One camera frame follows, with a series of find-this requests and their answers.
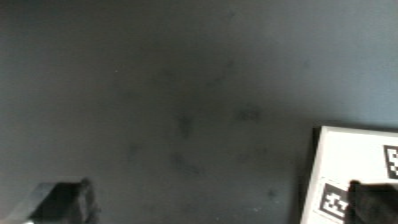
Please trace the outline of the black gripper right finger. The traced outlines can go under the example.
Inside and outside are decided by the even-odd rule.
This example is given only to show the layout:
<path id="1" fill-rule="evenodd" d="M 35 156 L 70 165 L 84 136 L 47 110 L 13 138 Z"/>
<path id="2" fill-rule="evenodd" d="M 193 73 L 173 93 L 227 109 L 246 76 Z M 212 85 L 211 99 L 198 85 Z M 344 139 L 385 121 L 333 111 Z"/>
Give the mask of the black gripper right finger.
<path id="1" fill-rule="evenodd" d="M 398 185 L 349 182 L 344 224 L 398 224 Z"/>

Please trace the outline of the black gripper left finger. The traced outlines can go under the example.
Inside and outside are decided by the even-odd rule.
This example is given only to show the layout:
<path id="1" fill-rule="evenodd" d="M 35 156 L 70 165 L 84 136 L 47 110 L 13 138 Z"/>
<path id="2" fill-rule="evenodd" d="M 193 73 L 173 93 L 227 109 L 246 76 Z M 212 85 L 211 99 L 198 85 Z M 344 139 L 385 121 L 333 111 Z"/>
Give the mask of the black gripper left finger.
<path id="1" fill-rule="evenodd" d="M 28 195 L 22 224 L 99 224 L 93 185 L 86 178 L 37 185 Z"/>

